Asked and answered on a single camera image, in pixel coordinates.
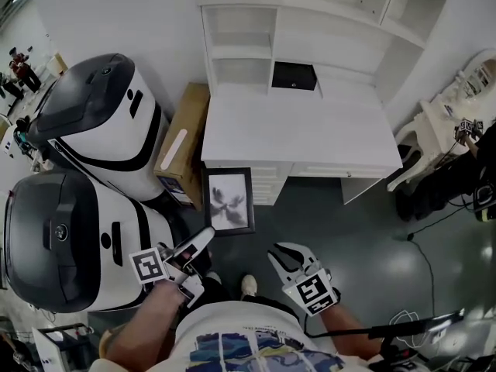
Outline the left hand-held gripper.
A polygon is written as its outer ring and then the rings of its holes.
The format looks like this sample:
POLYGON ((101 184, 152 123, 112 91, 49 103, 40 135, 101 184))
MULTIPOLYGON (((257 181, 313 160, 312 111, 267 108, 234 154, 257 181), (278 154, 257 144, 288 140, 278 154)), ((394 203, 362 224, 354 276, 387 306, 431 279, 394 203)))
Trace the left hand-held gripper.
POLYGON ((173 249, 159 243, 154 248, 131 253, 129 259, 136 279, 141 285, 157 281, 176 284, 191 308, 205 290, 196 271, 212 267, 208 244, 214 235, 215 230, 206 227, 173 249))

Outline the person's right forearm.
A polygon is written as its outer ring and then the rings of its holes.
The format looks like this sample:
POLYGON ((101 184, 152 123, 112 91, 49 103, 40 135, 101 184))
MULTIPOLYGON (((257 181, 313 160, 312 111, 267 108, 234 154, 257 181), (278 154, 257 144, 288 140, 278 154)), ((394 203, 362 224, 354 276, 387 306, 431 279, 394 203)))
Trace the person's right forearm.
MULTIPOLYGON (((361 323, 341 304, 320 313, 322 323, 328 331, 362 329, 361 323)), ((380 354, 381 340, 369 339, 367 334, 349 334, 332 337, 339 354, 369 360, 380 354)))

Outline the person in white t-shirt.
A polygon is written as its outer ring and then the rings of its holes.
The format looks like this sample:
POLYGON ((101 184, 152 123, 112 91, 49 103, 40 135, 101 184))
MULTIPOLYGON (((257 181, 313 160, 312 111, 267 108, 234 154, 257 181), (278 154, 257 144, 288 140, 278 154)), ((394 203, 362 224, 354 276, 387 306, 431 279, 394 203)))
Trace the person in white t-shirt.
MULTIPOLYGON (((182 320, 170 354, 146 372, 371 372, 369 360, 319 349, 298 320, 247 301, 204 305, 182 320)), ((131 372, 106 359, 89 372, 131 372)))

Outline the person's white shoe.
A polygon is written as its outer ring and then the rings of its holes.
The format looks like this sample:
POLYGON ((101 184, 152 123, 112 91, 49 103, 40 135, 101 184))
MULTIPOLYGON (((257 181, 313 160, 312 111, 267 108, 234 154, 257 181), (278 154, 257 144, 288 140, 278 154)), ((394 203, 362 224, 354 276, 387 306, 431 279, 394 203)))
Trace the person's white shoe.
POLYGON ((246 274, 241 280, 241 298, 257 295, 257 280, 251 274, 246 274))

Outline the black smartphone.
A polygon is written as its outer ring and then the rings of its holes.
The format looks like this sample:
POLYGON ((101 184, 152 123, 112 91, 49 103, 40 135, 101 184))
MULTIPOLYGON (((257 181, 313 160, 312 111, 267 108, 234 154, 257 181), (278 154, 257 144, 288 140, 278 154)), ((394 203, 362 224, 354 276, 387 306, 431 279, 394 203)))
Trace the black smartphone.
POLYGON ((429 319, 419 319, 398 324, 375 326, 370 329, 368 338, 386 339, 403 336, 416 336, 423 333, 435 333, 463 321, 464 316, 465 309, 462 308, 458 311, 429 319))

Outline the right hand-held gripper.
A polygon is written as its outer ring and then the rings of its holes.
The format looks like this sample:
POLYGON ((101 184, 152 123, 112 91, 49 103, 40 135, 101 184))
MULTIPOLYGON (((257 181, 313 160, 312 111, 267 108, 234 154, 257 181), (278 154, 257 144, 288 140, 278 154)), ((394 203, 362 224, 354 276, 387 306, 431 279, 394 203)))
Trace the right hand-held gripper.
POLYGON ((337 290, 331 285, 330 273, 308 247, 287 242, 274 245, 301 267, 291 271, 275 252, 267 252, 269 261, 283 282, 283 292, 308 316, 317 315, 339 303, 337 290))

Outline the person's left forearm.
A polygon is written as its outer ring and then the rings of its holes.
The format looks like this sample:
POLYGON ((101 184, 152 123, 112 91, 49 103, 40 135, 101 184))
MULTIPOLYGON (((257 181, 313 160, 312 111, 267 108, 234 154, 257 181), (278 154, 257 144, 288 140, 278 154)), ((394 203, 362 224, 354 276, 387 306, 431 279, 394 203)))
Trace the person's left forearm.
POLYGON ((106 359, 131 372, 146 372, 156 362, 185 296, 176 284, 158 281, 131 320, 112 341, 106 359))

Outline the small black box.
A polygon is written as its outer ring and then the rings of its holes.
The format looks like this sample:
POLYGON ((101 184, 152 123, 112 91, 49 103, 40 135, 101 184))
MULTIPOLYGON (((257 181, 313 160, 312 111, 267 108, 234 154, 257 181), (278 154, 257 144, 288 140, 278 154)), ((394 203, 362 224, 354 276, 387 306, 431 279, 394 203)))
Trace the small black box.
POLYGON ((296 64, 284 61, 274 63, 273 88, 314 91, 317 84, 315 69, 311 64, 296 64))

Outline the brown cardboard box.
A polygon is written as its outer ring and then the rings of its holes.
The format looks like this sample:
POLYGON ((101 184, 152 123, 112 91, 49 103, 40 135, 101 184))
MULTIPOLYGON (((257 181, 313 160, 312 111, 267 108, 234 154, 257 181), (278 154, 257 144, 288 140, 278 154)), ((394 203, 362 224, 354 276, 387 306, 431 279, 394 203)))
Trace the brown cardboard box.
POLYGON ((210 91, 190 83, 160 148, 153 172, 180 205, 202 210, 202 141, 210 91))

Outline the white and black robot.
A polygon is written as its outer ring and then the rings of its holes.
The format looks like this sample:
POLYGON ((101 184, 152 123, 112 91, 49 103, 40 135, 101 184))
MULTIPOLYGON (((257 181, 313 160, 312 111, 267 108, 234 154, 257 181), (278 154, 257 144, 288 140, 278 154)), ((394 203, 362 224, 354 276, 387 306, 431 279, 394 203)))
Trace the white and black robot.
POLYGON ((4 219, 8 283, 27 303, 54 313, 115 311, 139 305, 149 286, 132 253, 188 234, 176 214, 159 212, 73 170, 21 179, 4 219))
POLYGON ((153 208, 153 172, 169 122, 133 60, 107 53, 75 64, 42 97, 26 138, 100 184, 153 208))

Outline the black metal stand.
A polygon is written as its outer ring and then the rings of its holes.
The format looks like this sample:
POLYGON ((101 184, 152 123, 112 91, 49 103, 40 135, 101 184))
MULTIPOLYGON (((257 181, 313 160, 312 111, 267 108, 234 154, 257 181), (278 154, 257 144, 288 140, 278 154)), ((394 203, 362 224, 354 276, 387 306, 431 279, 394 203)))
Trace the black metal stand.
POLYGON ((32 334, 43 372, 89 372, 97 353, 83 323, 37 329, 32 334))

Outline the framed black and white picture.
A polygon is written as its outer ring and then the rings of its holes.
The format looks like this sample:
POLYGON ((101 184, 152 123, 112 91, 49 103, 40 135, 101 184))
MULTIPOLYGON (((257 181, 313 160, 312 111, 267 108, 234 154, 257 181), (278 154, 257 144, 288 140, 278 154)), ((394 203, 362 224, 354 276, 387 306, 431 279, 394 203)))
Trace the framed black and white picture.
POLYGON ((255 233, 253 186, 248 167, 205 168, 202 171, 205 224, 214 237, 255 233))

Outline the person's black trousers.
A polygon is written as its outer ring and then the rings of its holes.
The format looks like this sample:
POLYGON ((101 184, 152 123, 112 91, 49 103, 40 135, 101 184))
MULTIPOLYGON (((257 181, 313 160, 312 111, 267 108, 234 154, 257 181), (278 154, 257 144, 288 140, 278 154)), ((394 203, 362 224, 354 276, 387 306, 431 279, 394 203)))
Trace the person's black trousers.
MULTIPOLYGON (((213 277, 212 276, 213 274, 214 271, 209 271, 208 275, 203 278, 202 283, 205 290, 201 295, 201 297, 193 304, 191 308, 186 308, 186 312, 193 312, 194 310, 204 305, 210 305, 213 303, 219 303, 224 301, 232 301, 232 297, 230 296, 229 292, 224 288, 222 281, 220 279, 213 277)), ((283 312, 287 312, 288 314, 298 319, 297 314, 289 306, 280 303, 279 301, 275 301, 258 295, 246 295, 243 298, 243 301, 276 308, 283 312)))

